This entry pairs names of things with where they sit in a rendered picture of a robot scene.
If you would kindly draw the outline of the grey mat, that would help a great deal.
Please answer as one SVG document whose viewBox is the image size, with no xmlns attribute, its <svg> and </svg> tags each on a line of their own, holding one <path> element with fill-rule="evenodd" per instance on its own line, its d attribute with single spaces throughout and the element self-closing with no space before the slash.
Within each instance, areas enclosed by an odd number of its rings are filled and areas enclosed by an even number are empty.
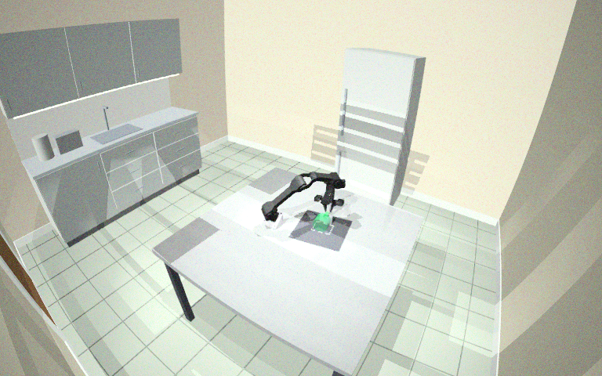
<svg viewBox="0 0 602 376">
<path fill-rule="evenodd" d="M 306 210 L 288 237 L 340 252 L 353 221 L 333 217 L 333 224 L 330 224 L 326 231 L 320 232 L 313 227 L 313 221 L 318 214 L 320 213 Z"/>
</svg>

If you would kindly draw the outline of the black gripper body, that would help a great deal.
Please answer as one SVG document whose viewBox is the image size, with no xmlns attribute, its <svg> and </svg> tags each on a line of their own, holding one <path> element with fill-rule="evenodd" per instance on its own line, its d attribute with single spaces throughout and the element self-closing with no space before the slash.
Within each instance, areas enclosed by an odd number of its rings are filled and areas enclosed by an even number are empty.
<svg viewBox="0 0 602 376">
<path fill-rule="evenodd" d="M 332 196 L 333 196 L 333 198 L 335 198 L 335 191 L 327 191 L 327 190 L 326 190 L 325 192 L 326 192 L 327 194 L 330 194 L 330 193 L 332 193 Z M 321 203 L 322 203 L 322 197 L 323 197 L 322 195 L 317 195 L 317 196 L 314 198 L 314 201 L 316 201 L 316 202 L 319 202 L 319 201 L 321 200 Z M 334 205 L 337 205 L 337 206 L 341 206 L 341 207 L 342 207 L 342 206 L 343 206 L 343 204 L 344 204 L 344 200 L 343 200 L 343 199 L 334 200 L 332 204 L 334 204 Z"/>
</svg>

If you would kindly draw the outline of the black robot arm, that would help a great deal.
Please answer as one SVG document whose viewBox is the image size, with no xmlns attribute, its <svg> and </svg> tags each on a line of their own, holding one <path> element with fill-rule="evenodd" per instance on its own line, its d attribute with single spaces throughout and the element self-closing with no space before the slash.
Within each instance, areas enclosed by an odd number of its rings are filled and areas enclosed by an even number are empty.
<svg viewBox="0 0 602 376">
<path fill-rule="evenodd" d="M 310 177 L 311 181 L 306 184 L 303 177 Z M 337 172 L 320 173 L 320 172 L 310 172 L 310 173 L 302 173 L 297 175 L 290 183 L 290 186 L 284 190 L 281 194 L 279 194 L 272 201 L 267 201 L 261 206 L 261 211 L 266 222 L 276 222 L 279 213 L 277 212 L 277 207 L 284 203 L 287 199 L 289 199 L 294 193 L 301 192 L 307 188 L 309 188 L 314 182 L 324 182 L 326 184 L 327 191 L 335 191 L 335 189 L 342 189 L 345 187 L 345 179 L 341 179 Z M 322 197 L 322 204 L 329 205 L 333 203 L 334 198 L 332 193 L 327 194 Z"/>
</svg>

